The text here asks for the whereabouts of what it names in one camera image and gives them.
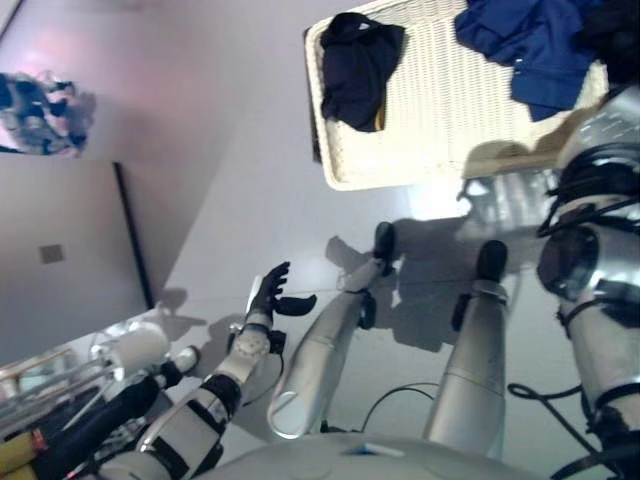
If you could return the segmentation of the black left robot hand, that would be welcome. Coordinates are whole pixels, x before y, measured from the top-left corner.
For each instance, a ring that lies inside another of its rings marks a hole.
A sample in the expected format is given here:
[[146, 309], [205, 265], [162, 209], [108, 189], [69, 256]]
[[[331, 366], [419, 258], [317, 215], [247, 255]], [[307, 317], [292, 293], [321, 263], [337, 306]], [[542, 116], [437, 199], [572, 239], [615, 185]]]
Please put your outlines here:
[[257, 293], [249, 304], [249, 314], [264, 314], [272, 320], [274, 313], [289, 317], [301, 317], [309, 314], [314, 309], [317, 303], [315, 294], [307, 297], [283, 295], [290, 266], [291, 263], [289, 261], [284, 261], [273, 267], [262, 278]]

